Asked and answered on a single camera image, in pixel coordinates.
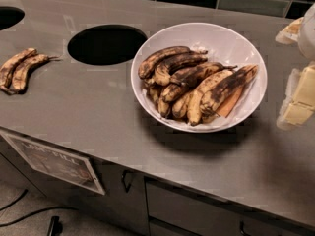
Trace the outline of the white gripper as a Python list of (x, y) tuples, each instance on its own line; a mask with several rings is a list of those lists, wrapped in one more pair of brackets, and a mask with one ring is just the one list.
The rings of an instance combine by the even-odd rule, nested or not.
[[(302, 55), (315, 60), (315, 4), (281, 31), (275, 37), (281, 44), (294, 44)], [(285, 100), (279, 112), (277, 126), (293, 130), (302, 126), (315, 113), (315, 65), (309, 64), (303, 70), (293, 69), (289, 75)]]

